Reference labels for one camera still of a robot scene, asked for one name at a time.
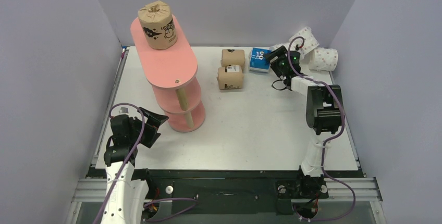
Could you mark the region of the blue roll sideways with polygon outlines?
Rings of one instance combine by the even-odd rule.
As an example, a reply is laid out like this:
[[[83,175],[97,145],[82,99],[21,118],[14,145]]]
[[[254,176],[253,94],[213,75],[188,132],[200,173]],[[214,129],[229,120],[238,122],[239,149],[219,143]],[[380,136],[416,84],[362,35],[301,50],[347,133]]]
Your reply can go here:
[[[264,58],[271,51],[264,48],[253,47],[250,52],[249,70],[254,72],[269,73],[269,63]]]

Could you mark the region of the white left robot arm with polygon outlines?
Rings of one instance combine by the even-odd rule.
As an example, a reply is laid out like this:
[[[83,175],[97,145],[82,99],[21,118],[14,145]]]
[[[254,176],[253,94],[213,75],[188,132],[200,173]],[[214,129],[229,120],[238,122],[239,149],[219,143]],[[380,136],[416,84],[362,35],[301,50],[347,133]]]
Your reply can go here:
[[[129,115],[129,104],[120,104],[120,112],[110,117],[112,135],[105,153],[106,195],[94,223],[140,223],[145,198],[155,193],[155,183],[148,178],[132,178],[137,146],[151,148],[160,137],[159,127],[169,118],[142,107],[141,117]]]

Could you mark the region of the brown paper roll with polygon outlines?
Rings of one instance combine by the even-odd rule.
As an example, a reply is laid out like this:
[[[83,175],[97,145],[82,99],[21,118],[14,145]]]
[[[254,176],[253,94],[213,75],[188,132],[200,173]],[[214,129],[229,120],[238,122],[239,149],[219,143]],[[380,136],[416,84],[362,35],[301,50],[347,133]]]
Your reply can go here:
[[[138,10],[143,33],[148,45],[153,49],[168,49],[177,41],[175,23],[170,6],[155,1]]]

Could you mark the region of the brown roll front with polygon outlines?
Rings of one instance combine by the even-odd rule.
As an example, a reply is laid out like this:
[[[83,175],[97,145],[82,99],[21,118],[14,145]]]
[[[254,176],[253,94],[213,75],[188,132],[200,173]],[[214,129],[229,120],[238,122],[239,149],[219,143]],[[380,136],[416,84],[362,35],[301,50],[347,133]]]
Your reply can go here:
[[[243,71],[239,65],[229,65],[218,68],[217,81],[220,90],[242,89],[243,79]]]

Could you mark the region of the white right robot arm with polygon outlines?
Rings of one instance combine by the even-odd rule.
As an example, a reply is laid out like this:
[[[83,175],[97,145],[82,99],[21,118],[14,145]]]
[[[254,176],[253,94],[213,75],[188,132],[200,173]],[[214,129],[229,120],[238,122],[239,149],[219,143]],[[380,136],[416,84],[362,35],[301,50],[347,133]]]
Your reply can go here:
[[[272,71],[279,77],[285,88],[306,97],[306,124],[311,129],[310,142],[300,169],[304,175],[294,182],[295,192],[308,196],[315,189],[311,178],[324,175],[324,162],[331,139],[343,134],[345,117],[342,92],[339,85],[326,85],[322,81],[301,73],[300,53],[293,51],[287,56],[284,46],[263,55]]]

